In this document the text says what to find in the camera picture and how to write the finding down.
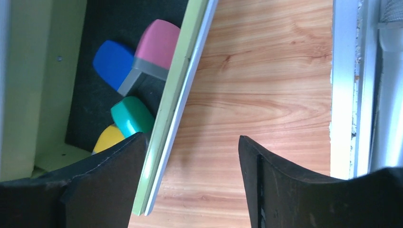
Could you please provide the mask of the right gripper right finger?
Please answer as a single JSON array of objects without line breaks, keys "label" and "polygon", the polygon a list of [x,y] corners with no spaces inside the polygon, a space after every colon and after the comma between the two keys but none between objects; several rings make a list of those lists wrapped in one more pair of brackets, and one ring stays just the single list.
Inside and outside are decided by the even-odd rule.
[{"label": "right gripper right finger", "polygon": [[240,167],[253,228],[400,228],[403,170],[341,180],[295,164],[242,135]]}]

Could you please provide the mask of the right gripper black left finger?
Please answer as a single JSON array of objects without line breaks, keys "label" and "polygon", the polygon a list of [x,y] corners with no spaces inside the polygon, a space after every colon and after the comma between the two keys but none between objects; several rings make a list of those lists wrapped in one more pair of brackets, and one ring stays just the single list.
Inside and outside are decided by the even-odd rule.
[{"label": "right gripper black left finger", "polygon": [[3,228],[125,228],[147,150],[143,133],[37,178],[0,184]]}]

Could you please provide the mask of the yellow eraser block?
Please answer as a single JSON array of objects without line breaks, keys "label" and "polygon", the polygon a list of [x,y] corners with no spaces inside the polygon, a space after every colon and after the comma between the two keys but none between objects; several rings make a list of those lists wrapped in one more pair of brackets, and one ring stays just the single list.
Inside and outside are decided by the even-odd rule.
[{"label": "yellow eraser block", "polygon": [[100,134],[94,148],[92,151],[92,155],[102,152],[117,143],[121,142],[124,140],[125,137],[123,136],[122,132],[119,130],[119,128],[115,125],[112,124],[105,128],[102,133]]}]

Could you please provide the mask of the green eraser block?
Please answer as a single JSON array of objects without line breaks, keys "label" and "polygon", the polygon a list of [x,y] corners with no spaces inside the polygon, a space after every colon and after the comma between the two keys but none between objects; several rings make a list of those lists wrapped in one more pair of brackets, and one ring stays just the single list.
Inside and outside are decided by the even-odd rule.
[{"label": "green eraser block", "polygon": [[125,138],[143,132],[149,133],[154,127],[155,118],[145,104],[135,96],[123,98],[111,110],[117,128]]}]

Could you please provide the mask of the green drawer cabinet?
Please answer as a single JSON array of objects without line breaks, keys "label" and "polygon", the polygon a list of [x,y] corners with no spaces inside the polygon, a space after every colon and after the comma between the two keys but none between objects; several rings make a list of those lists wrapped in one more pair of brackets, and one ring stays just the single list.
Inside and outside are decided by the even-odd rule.
[{"label": "green drawer cabinet", "polygon": [[[0,3],[0,178],[25,178],[67,152],[52,169],[85,156],[64,143],[74,90],[85,0],[3,0]],[[143,163],[133,213],[149,215],[216,11],[216,0],[191,0]]]}]

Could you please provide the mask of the blue stamp block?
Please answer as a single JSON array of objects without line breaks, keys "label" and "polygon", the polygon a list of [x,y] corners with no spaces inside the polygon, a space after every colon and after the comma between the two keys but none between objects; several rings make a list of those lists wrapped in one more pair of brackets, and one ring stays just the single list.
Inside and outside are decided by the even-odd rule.
[{"label": "blue stamp block", "polygon": [[108,85],[123,97],[127,97],[134,95],[142,82],[142,73],[134,67],[135,62],[132,48],[107,40],[96,52],[93,67]]}]

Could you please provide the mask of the pink eraser block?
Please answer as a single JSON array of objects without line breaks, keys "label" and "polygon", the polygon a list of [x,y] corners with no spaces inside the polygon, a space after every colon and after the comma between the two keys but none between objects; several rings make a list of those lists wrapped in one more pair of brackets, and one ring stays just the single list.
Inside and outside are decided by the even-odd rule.
[{"label": "pink eraser block", "polygon": [[162,19],[156,19],[146,28],[134,55],[132,71],[136,77],[145,73],[167,80],[180,31],[179,27]]}]

